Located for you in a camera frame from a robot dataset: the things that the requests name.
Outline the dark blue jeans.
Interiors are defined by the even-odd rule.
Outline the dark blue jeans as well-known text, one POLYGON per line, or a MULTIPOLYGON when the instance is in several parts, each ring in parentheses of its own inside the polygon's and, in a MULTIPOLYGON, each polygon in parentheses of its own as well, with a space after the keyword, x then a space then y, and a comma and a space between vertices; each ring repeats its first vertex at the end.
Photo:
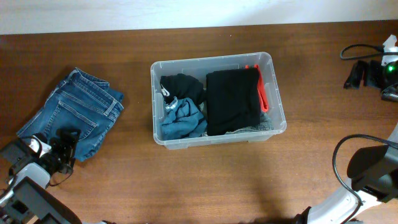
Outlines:
POLYGON ((79 129, 75 159, 83 162, 99 151, 124 109, 123 99, 124 95, 112 89, 106 80, 75 68, 58 83, 17 136, 41 133, 51 139, 58 129, 79 129))

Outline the light blue jeans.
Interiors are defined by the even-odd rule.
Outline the light blue jeans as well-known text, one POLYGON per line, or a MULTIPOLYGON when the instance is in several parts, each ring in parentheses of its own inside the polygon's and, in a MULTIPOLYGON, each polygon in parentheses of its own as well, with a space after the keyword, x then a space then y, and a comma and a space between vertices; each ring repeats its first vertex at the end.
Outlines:
POLYGON ((206 131, 200 136, 272 131, 272 120, 258 107, 250 111, 245 104, 226 100, 205 100, 198 106, 207 121, 206 131))

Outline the medium blue denim garment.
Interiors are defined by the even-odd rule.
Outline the medium blue denim garment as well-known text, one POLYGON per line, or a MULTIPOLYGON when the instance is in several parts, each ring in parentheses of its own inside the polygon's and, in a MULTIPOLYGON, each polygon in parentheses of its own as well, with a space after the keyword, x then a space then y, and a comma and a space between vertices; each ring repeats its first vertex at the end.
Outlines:
POLYGON ((206 118, 190 98, 175 96, 171 103, 165 104, 160 132, 164 141, 197 138, 206 131, 207 125, 206 118))

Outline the black red garment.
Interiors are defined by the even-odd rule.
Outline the black red garment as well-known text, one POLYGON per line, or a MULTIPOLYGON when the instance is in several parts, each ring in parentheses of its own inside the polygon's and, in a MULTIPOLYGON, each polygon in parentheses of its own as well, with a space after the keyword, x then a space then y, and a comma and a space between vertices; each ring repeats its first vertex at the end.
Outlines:
POLYGON ((206 75, 209 136, 224 135, 261 123, 261 103, 254 67, 218 70, 206 75))

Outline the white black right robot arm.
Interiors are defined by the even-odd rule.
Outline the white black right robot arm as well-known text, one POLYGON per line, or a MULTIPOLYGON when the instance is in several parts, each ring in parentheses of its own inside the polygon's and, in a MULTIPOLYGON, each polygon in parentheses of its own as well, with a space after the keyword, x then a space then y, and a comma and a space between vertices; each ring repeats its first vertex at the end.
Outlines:
MULTIPOLYGON (((360 85, 380 89, 382 99, 397 99, 396 61, 358 61, 345 81, 345 89, 360 85)), ((361 212, 397 198, 397 131, 388 139, 366 134, 344 137, 336 145, 332 155, 332 167, 340 188, 322 203, 308 207, 295 216, 294 223, 353 223, 361 212), (377 146, 362 147, 352 156, 346 180, 336 168, 340 147, 350 139, 365 139, 377 142, 377 146)))

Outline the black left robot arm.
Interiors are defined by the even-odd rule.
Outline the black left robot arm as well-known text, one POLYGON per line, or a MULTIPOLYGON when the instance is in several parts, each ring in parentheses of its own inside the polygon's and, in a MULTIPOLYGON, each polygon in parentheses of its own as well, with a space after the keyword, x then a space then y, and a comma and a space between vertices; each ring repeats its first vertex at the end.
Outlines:
POLYGON ((62 202, 47 192, 54 174, 70 177, 75 164, 79 129, 58 129, 47 139, 43 134, 17 138, 1 149, 12 164, 7 189, 1 193, 1 223, 81 223, 62 202))

